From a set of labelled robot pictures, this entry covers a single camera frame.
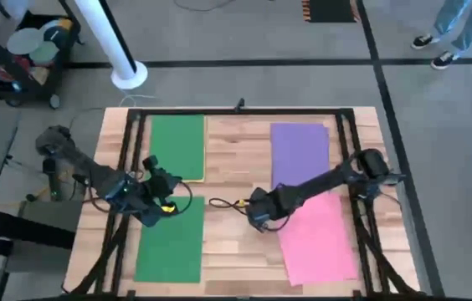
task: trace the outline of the cart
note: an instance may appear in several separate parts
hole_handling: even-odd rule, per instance
[[[5,102],[12,107],[20,106],[23,102],[30,100],[48,101],[52,109],[58,109],[60,106],[60,99],[58,95],[55,94],[55,90],[61,81],[64,64],[69,60],[70,50],[75,43],[82,44],[82,42],[79,38],[80,23],[78,19],[72,13],[65,0],[58,1],[67,13],[66,16],[33,14],[28,10],[17,27],[17,30],[22,28],[39,29],[50,21],[62,18],[67,18],[72,22],[69,34],[65,38],[60,51],[56,54],[53,64],[49,67],[48,76],[44,82],[40,83],[40,80],[36,80],[32,74],[27,72],[26,69],[18,63],[17,56],[9,53],[0,45],[0,67],[14,78],[14,82],[12,83],[0,80],[0,99],[5,100]],[[6,18],[10,18],[1,3],[0,13]],[[29,60],[29,62],[30,65],[33,66],[33,62],[31,60]]]

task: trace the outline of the wooden tabletop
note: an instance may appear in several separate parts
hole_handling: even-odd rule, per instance
[[[377,148],[386,156],[375,109],[357,107],[353,110],[362,149]],[[99,164],[116,168],[127,112],[127,108],[106,110],[95,153]],[[248,197],[257,186],[270,189],[269,126],[272,122],[322,123],[330,128],[331,166],[342,161],[336,121],[332,115],[206,115],[205,118],[205,182],[190,183],[193,194],[204,196],[205,200],[210,197],[237,200]],[[136,133],[134,127],[137,125],[133,125],[132,133]],[[150,120],[147,117],[141,158],[148,156],[149,137]],[[132,136],[131,145],[135,140],[136,137]],[[131,158],[133,147],[129,150],[128,158]],[[354,258],[360,265],[347,189],[345,186],[338,187],[335,192],[341,195],[346,229]],[[384,192],[396,196],[392,188],[384,189]],[[186,196],[187,191],[176,190],[175,195]],[[375,213],[385,256],[406,282],[418,289],[399,205],[388,197],[380,196],[375,202]],[[92,205],[84,205],[64,282],[66,289],[76,287],[99,257],[106,218],[105,213],[97,211]],[[141,224],[132,218],[119,295],[126,295],[129,289],[136,290],[137,296],[351,296],[353,290],[364,291],[361,273],[358,280],[290,286],[276,233],[259,233],[247,223],[245,217],[230,210],[208,206],[204,216],[201,283],[137,283],[134,282],[134,273],[140,235]],[[372,274],[377,275],[372,255],[369,257]],[[114,260],[111,258],[108,264],[105,291],[109,291]]]

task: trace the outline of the green cloth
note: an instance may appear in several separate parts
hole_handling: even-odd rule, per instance
[[[204,180],[204,116],[153,115],[150,155],[184,181]]]
[[[181,210],[189,197],[167,199]],[[199,283],[203,254],[204,197],[194,196],[182,215],[161,219],[141,229],[136,260],[137,282]]]

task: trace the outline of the black metal frame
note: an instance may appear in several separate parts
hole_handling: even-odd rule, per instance
[[[50,70],[50,74],[44,84],[40,84],[31,74],[27,73],[15,60],[14,56],[9,53],[5,48],[0,46],[0,65],[11,74],[15,81],[19,82],[22,86],[22,91],[14,91],[14,89],[2,89],[0,90],[0,99],[16,99],[18,101],[30,100],[49,100],[54,94],[60,80],[61,74],[64,70],[64,63],[69,60],[70,50],[74,43],[78,41],[78,35],[80,34],[80,22],[70,9],[69,5],[65,0],[58,0],[67,16],[52,16],[52,15],[34,15],[27,11],[23,21],[18,25],[18,29],[25,27],[32,27],[31,23],[43,25],[50,19],[56,18],[68,18],[72,21],[73,25],[69,31],[69,37],[67,43],[59,51],[56,59],[54,60],[54,66]],[[0,12],[2,14],[7,13],[3,9],[0,3]]]
[[[122,141],[121,154],[119,159],[119,168],[123,169],[126,162],[126,153],[128,151],[128,145],[130,144],[131,138],[131,127],[133,123],[137,120],[139,116],[139,124],[137,127],[137,136],[136,144],[134,149],[134,154],[132,157],[132,170],[137,170],[137,164],[139,161],[139,155],[141,153],[141,142],[143,136],[143,129],[146,117],[148,115],[332,115],[336,118],[336,125],[339,134],[339,140],[341,145],[341,153],[344,160],[347,160],[350,155],[349,146],[346,138],[346,129],[344,126],[344,121],[347,122],[349,131],[351,134],[351,143],[353,146],[353,151],[361,150],[361,143],[359,141],[359,135],[357,132],[357,125],[355,121],[355,114],[353,109],[319,109],[319,108],[286,108],[286,109],[247,109],[243,108],[244,102],[240,100],[240,103],[234,109],[130,109],[128,110],[128,115],[126,117],[126,127],[125,134]],[[362,238],[362,231],[364,222],[362,220],[362,214],[360,213],[358,206],[358,199],[350,191],[350,203],[351,203],[351,213],[353,217],[353,222],[355,224],[355,234],[357,237],[357,245],[359,251],[359,257],[361,261],[361,270],[362,277],[364,282],[364,287],[368,295],[375,293],[375,289],[372,283],[372,272],[370,269],[370,264],[368,261],[367,255],[367,245],[364,243]],[[370,207],[366,208],[367,223],[369,226],[369,235],[372,240],[375,242],[378,251],[381,251],[381,243],[379,240],[379,233],[377,230],[377,222],[373,214],[373,209]],[[126,219],[126,224],[129,222],[129,216],[123,216]],[[107,245],[110,241],[110,238],[113,234],[115,226],[115,214],[110,213],[108,216],[108,222],[105,229],[105,240],[103,242],[103,250],[107,248]],[[119,242],[117,254],[115,256],[115,269],[111,279],[111,295],[117,295],[119,291],[119,282],[121,279],[121,268],[122,261],[124,259],[124,249],[126,247],[126,235]],[[390,288],[388,286],[388,280],[386,272],[378,266],[377,269],[378,276],[380,279],[380,284],[382,291],[381,293],[390,293]],[[95,286],[95,293],[102,293],[102,284],[105,280],[105,272],[101,273],[97,278],[96,283],[98,286]]]

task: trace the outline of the sneaker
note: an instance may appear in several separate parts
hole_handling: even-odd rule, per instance
[[[411,44],[411,48],[419,50],[430,45],[431,43],[437,43],[438,41],[439,38],[435,38],[434,36],[428,33],[425,36],[416,37],[413,43]]]
[[[449,51],[445,51],[438,58],[435,58],[431,62],[431,68],[435,70],[447,69],[456,59],[459,59],[457,54],[452,54]]]

